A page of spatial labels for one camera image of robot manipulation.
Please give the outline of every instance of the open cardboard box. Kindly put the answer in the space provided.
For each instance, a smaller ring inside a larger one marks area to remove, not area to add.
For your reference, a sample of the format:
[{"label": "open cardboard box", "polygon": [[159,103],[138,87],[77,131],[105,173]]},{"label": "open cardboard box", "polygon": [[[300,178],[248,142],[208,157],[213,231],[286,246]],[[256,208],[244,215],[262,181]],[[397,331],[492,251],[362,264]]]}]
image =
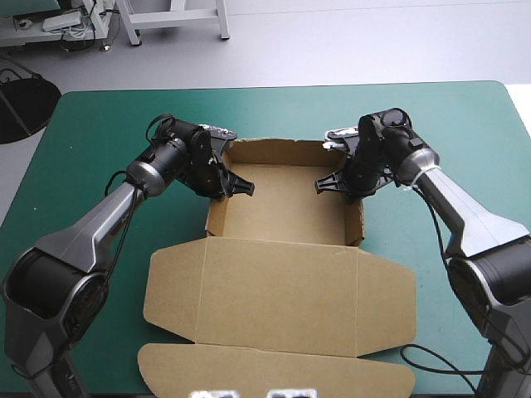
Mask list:
[{"label": "open cardboard box", "polygon": [[237,390],[266,397],[314,388],[320,397],[408,397],[402,365],[357,359],[415,336],[415,278],[360,250],[363,207],[316,195],[339,167],[320,142],[239,141],[231,169],[253,197],[212,201],[207,238],[153,254],[144,316],[196,344],[148,344],[139,366],[160,398]]}]

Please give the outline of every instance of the metal leg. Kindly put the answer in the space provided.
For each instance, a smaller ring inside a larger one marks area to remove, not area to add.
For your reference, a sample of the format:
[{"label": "metal leg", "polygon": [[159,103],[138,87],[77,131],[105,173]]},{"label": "metal leg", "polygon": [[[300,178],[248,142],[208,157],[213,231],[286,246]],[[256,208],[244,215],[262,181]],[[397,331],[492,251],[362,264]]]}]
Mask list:
[{"label": "metal leg", "polygon": [[131,22],[130,15],[133,13],[133,8],[129,0],[116,0],[118,5],[119,14],[122,17],[122,22],[124,23],[125,30],[127,31],[127,36],[132,46],[140,46],[142,42],[139,39],[139,34],[133,27]]},{"label": "metal leg", "polygon": [[169,11],[184,11],[186,8],[186,0],[172,0]]},{"label": "metal leg", "polygon": [[219,19],[219,30],[223,40],[231,38],[229,33],[229,22],[227,20],[227,7],[225,0],[216,0],[217,17]]}]

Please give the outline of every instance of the black circular base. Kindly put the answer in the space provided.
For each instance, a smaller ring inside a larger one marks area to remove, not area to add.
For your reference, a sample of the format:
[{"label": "black circular base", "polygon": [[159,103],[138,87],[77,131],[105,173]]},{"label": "black circular base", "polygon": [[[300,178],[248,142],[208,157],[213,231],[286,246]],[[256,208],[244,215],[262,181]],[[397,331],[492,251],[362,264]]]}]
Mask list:
[{"label": "black circular base", "polygon": [[[14,143],[46,127],[56,108],[61,92],[55,85],[41,78],[13,80],[0,85],[0,143]],[[13,115],[26,125],[23,128]]]}]

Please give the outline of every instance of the green tabletop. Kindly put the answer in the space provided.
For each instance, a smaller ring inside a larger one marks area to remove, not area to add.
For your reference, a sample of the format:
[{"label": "green tabletop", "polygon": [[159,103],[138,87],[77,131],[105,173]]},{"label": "green tabletop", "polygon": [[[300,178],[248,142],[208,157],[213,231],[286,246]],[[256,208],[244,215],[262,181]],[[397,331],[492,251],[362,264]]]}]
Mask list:
[{"label": "green tabletop", "polygon": [[[354,125],[363,114],[391,107],[411,115],[450,177],[491,211],[531,226],[531,140],[500,83],[81,92],[60,101],[0,229],[0,273],[37,238],[70,225],[101,199],[110,175],[144,150],[144,129],[158,114],[227,127],[241,138],[321,139],[327,129]],[[417,274],[417,342],[464,369],[481,368],[489,346],[451,292],[426,205],[393,185],[364,202],[363,248]],[[149,256],[203,237],[207,207],[207,199],[174,183],[137,211],[109,301],[74,350],[90,391],[148,391],[138,350],[147,342],[176,341],[142,316]],[[4,317],[0,306],[2,329]],[[368,357],[401,361],[397,349]],[[2,357],[0,391],[26,390]],[[457,376],[419,371],[415,392],[468,391]]]}]

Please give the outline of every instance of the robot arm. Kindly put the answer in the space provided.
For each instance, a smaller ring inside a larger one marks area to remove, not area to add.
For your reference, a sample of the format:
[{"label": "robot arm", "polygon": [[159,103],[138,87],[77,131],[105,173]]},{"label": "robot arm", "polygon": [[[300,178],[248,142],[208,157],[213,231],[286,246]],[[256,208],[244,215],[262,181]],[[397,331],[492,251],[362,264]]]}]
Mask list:
[{"label": "robot arm", "polygon": [[357,128],[327,132],[326,148],[348,157],[316,182],[317,192],[373,195],[389,182],[415,186],[451,232],[445,257],[451,287],[492,344],[478,395],[531,396],[531,236],[519,223],[488,212],[448,178],[439,156],[401,109],[363,116]]},{"label": "robot arm", "polygon": [[3,281],[5,351],[37,398],[88,397],[68,351],[105,303],[117,260],[112,243],[142,202],[175,179],[204,197],[254,191],[223,162],[235,133],[170,114],[149,127],[158,122],[149,147],[124,172],[125,182],[73,226],[39,239]]}]

